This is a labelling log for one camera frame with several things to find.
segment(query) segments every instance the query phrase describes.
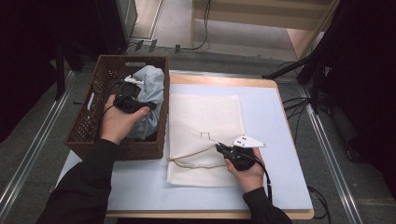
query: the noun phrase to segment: person's left hand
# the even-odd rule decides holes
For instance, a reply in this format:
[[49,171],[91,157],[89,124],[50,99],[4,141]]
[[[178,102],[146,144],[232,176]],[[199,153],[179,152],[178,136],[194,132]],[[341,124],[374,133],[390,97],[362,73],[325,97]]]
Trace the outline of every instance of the person's left hand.
[[107,110],[102,118],[101,138],[119,145],[134,124],[147,115],[149,108],[145,106],[133,114],[127,114],[113,106],[114,98],[115,95],[110,95],[105,105],[105,111],[112,107]]

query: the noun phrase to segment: hand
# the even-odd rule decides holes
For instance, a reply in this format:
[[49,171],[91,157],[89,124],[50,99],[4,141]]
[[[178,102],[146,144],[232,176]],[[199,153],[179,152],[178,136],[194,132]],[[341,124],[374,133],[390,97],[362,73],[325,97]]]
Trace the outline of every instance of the hand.
[[113,106],[115,95],[110,95],[105,105],[105,111],[102,118],[101,138],[111,141],[117,145],[131,131],[134,124],[147,115],[149,107],[144,106],[133,114],[126,114]]
[[[262,164],[264,161],[262,160],[262,154],[259,149],[253,148],[254,155],[260,159]],[[237,171],[235,167],[233,167],[233,163],[226,159],[225,163],[227,164],[228,171],[235,175],[236,179],[238,179],[239,185],[242,188],[242,191],[245,193],[252,191],[254,189],[258,189],[262,187],[264,170],[260,167],[259,164],[255,163],[250,169],[246,171]]]

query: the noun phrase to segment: person's right hand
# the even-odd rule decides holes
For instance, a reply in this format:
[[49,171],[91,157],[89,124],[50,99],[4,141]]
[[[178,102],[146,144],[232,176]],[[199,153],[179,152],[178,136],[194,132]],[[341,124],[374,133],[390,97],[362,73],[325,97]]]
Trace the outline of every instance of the person's right hand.
[[[253,151],[254,155],[260,159],[262,164],[264,164],[264,161],[262,160],[262,154],[260,153],[259,149],[254,147]],[[235,175],[236,179],[238,179],[239,185],[242,188],[242,191],[245,193],[262,187],[264,170],[259,164],[257,164],[257,162],[246,171],[237,171],[235,167],[233,167],[233,163],[228,159],[225,160],[225,163],[227,164],[228,171]]]

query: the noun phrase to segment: black controller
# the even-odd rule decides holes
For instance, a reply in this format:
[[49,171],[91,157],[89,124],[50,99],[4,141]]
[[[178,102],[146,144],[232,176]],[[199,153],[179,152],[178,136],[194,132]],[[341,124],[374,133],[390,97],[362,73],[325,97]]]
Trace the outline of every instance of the black controller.
[[133,114],[144,106],[148,106],[150,110],[155,110],[157,108],[156,104],[152,102],[143,103],[136,100],[140,91],[140,87],[134,83],[123,82],[119,87],[119,92],[116,94],[113,105],[128,114]]
[[224,159],[229,159],[237,171],[248,170],[256,163],[252,147],[227,147],[218,143],[216,150],[223,154]]

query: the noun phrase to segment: black sleeve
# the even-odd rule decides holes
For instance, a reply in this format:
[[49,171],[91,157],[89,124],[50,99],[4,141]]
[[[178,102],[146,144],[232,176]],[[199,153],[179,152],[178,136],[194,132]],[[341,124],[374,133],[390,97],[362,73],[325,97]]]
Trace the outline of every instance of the black sleeve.
[[264,188],[254,189],[244,194],[244,201],[250,209],[253,224],[284,224],[291,223],[286,214],[272,205],[265,194]]
[[103,223],[119,153],[116,144],[97,140],[92,154],[64,175],[37,223]]

